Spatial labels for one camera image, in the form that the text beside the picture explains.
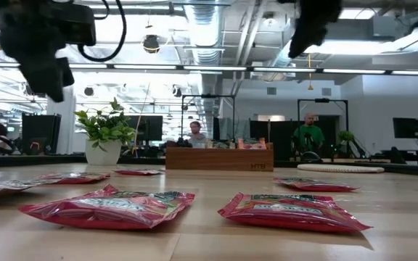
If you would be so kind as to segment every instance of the black monitor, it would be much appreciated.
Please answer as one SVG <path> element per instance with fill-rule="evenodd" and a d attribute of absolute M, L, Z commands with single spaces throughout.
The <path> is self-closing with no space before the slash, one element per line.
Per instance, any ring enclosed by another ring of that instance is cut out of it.
<path fill-rule="evenodd" d="M 139 116 L 129 116 L 128 126 L 136 129 Z M 162 141 L 163 117 L 142 115 L 139 121 L 137 141 Z"/>
<path fill-rule="evenodd" d="M 395 138 L 418 138 L 418 119 L 393 118 Z"/>

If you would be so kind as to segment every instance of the support column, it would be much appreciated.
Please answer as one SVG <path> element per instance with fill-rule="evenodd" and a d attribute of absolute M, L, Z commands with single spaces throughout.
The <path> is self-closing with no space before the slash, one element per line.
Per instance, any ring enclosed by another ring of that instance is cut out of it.
<path fill-rule="evenodd" d="M 64 101 L 55 103 L 48 99 L 46 113 L 48 115 L 61 115 L 61 126 L 59 131 L 59 139 L 57 142 L 58 154 L 73 153 L 73 134 L 75 132 L 75 115 L 73 114 L 76 107 L 75 89 L 73 86 L 63 88 Z"/>

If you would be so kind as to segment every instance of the bald man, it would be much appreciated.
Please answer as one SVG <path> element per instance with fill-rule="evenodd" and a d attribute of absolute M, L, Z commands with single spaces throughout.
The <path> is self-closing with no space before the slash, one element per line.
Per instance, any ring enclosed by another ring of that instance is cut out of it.
<path fill-rule="evenodd" d="M 302 149 L 305 149 L 309 152 L 317 152 L 325 141 L 325 137 L 322 133 L 322 130 L 314 125 L 314 118 L 314 114 L 307 113 L 304 117 L 304 125 L 297 128 L 293 133 L 293 136 L 298 138 L 299 130 L 300 146 Z"/>

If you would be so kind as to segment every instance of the tabletop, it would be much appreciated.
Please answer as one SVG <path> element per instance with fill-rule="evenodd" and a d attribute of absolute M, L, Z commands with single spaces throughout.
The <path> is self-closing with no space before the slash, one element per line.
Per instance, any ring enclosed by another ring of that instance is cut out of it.
<path fill-rule="evenodd" d="M 143 165 L 118 168 L 142 169 Z M 162 166 L 148 166 L 159 169 Z M 116 167 L 84 164 L 0 168 L 0 181 L 29 179 L 65 171 L 108 172 Z M 304 194 L 272 181 L 273 176 L 344 181 L 361 189 L 332 196 L 337 205 L 371 228 L 336 235 L 262 228 L 233 223 L 217 210 L 238 192 Z M 18 212 L 17 207 L 66 199 L 108 183 L 121 190 L 182 191 L 196 194 L 191 207 L 150 231 L 105 231 L 69 228 Z M 312 173 L 276 169 L 273 173 L 168 170 L 165 175 L 112 174 L 100 183 L 48 185 L 0 199 L 0 261 L 115 260 L 418 260 L 418 176 Z"/>

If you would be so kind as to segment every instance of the white pot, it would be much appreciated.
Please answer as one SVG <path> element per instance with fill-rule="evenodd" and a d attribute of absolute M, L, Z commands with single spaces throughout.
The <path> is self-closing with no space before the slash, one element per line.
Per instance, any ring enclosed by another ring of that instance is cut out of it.
<path fill-rule="evenodd" d="M 101 143 L 101 147 L 106 151 L 102 151 L 99 147 L 93 148 L 94 141 L 86 141 L 85 155 L 86 161 L 90 165 L 110 166 L 116 165 L 120 157 L 120 141 L 108 141 Z"/>

